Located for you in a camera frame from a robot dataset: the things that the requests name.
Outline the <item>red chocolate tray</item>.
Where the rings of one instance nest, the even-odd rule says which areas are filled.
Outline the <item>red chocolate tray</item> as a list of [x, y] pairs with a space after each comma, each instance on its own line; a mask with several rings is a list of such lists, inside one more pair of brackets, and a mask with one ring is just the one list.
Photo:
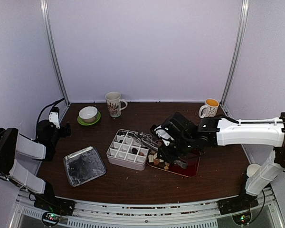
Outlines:
[[166, 143], [164, 140], [152, 142], [145, 148], [148, 149], [149, 166], [188, 178], [197, 174], [200, 157], [203, 155], [203, 152], [190, 145], [185, 145], [182, 150], [177, 147], [177, 143]]

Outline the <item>metal serving tongs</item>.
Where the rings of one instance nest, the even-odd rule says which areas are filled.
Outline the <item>metal serving tongs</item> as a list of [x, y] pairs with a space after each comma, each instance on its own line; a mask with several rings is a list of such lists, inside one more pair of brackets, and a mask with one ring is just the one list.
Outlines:
[[[158, 153], [159, 147], [164, 147], [164, 146], [159, 146], [150, 137], [148, 137], [147, 134], [145, 134], [143, 132], [134, 133], [133, 139], [136, 140], [138, 143], [148, 147], [149, 149], [156, 151], [157, 153]], [[173, 164], [177, 164], [178, 166], [180, 166], [183, 169], [186, 169], [188, 166], [188, 163], [186, 161], [181, 160], [179, 157], [178, 157], [178, 160], [176, 160]]]

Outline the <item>bunny print tin lid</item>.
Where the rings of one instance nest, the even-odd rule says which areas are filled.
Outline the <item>bunny print tin lid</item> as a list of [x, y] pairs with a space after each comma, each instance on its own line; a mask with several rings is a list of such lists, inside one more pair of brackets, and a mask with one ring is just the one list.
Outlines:
[[94, 146], [65, 156], [63, 163], [72, 187], [83, 185], [106, 174], [104, 162]]

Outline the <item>white divided tin box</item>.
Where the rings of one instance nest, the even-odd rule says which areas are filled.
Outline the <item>white divided tin box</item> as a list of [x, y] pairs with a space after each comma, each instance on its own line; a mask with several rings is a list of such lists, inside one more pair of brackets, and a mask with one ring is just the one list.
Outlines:
[[152, 140], [152, 136], [126, 129], [118, 130], [106, 152], [108, 161], [114, 165], [143, 171], [150, 151], [142, 143], [142, 139]]

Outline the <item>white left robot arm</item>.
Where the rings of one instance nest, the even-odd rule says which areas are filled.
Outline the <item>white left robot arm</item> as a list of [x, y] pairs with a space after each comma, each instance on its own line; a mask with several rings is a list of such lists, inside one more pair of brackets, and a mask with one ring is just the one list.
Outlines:
[[47, 210], [56, 210], [59, 206], [59, 199], [55, 196], [52, 185], [25, 168], [18, 161], [18, 157], [51, 162], [56, 154], [58, 140], [70, 135], [70, 123], [57, 127], [49, 120], [43, 120], [37, 124], [35, 140], [20, 134], [17, 128], [0, 127], [0, 177], [5, 181], [25, 187], [40, 200]]

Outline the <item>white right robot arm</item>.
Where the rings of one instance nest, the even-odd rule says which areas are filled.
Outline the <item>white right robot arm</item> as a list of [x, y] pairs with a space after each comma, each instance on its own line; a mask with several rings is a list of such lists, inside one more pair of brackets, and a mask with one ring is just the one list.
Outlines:
[[236, 144], [270, 146], [272, 150], [262, 165], [247, 168], [244, 191], [234, 199], [234, 206], [240, 210], [285, 171], [285, 112], [264, 120], [204, 117], [198, 124], [176, 112], [161, 125], [153, 125], [151, 132], [163, 141], [158, 148], [159, 158], [183, 169], [188, 165], [181, 156], [193, 151]]

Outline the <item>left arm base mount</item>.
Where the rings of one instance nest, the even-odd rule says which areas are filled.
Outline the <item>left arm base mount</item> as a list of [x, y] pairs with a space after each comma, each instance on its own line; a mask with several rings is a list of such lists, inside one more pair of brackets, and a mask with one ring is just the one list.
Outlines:
[[41, 221], [47, 227], [57, 225], [63, 216], [72, 216], [75, 209], [73, 200], [57, 198], [57, 204], [50, 203], [44, 199], [37, 198], [34, 201], [34, 207], [44, 210]]

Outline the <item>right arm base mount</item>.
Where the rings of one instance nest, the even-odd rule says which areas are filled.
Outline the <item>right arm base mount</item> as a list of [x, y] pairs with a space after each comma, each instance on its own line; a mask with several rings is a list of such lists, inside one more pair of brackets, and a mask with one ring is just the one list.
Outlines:
[[242, 199], [240, 197], [218, 201], [220, 214], [231, 214], [233, 222], [240, 226], [248, 225], [252, 221], [251, 209], [258, 205], [259, 203], [256, 199]]

